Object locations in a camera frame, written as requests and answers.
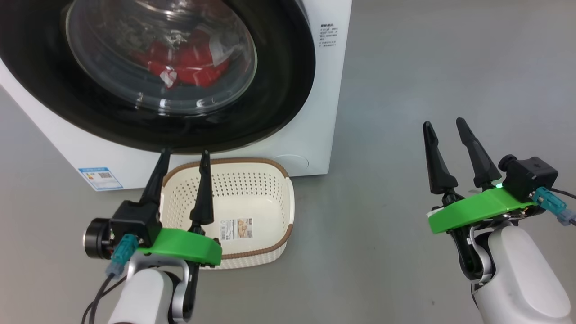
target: laundry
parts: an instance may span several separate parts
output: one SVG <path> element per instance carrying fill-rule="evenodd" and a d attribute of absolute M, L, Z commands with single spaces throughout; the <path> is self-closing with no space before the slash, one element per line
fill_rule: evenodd
<path fill-rule="evenodd" d="M 132 57 L 162 79 L 167 89 L 181 83 L 209 88 L 226 73 L 231 56 L 239 49 L 240 39 L 235 33 L 215 32 L 202 24 L 178 49 L 156 40 L 145 53 L 135 52 Z"/>

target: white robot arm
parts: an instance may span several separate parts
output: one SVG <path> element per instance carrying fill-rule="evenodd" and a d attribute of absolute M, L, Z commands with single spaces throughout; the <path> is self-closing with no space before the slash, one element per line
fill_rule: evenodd
<path fill-rule="evenodd" d="M 556 197 L 558 171 L 538 157 L 504 157 L 498 169 L 463 118 L 456 120 L 483 192 L 469 198 L 454 190 L 430 122 L 423 125 L 430 191 L 442 194 L 442 207 L 428 213 L 433 233 L 454 240 L 460 267 L 472 284 L 472 297 L 486 324 L 572 324 L 570 301 L 550 265 L 518 222 L 552 212 L 562 225 L 576 225 L 576 214 Z"/>
<path fill-rule="evenodd" d="M 108 324 L 168 324 L 172 292 L 165 272 L 142 270 L 126 282 Z"/>
<path fill-rule="evenodd" d="M 486 324 L 572 324 L 566 291 L 523 229 L 503 224 L 488 248 L 495 274 L 472 292 Z"/>

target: basket label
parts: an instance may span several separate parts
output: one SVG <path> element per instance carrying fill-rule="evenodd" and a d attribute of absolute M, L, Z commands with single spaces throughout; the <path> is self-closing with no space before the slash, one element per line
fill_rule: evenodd
<path fill-rule="evenodd" d="M 220 221 L 220 241 L 252 238 L 252 218 Z"/>

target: washing machine door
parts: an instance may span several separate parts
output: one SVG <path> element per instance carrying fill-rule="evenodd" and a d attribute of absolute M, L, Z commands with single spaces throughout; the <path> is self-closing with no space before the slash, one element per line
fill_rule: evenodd
<path fill-rule="evenodd" d="M 1 0 L 0 57 L 53 112 L 107 140 L 238 148 L 289 123 L 315 71 L 297 0 Z"/>

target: perforated basket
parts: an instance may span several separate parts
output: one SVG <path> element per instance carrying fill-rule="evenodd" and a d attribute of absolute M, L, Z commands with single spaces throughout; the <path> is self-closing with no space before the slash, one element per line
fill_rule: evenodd
<path fill-rule="evenodd" d="M 190 228 L 200 183 L 198 165 L 182 165 L 164 177 L 160 203 L 164 227 Z M 214 223 L 203 229 L 222 244 L 222 264 L 216 269 L 278 259 L 294 223 L 294 189 L 284 168 L 266 159 L 212 160 L 211 168 Z"/>

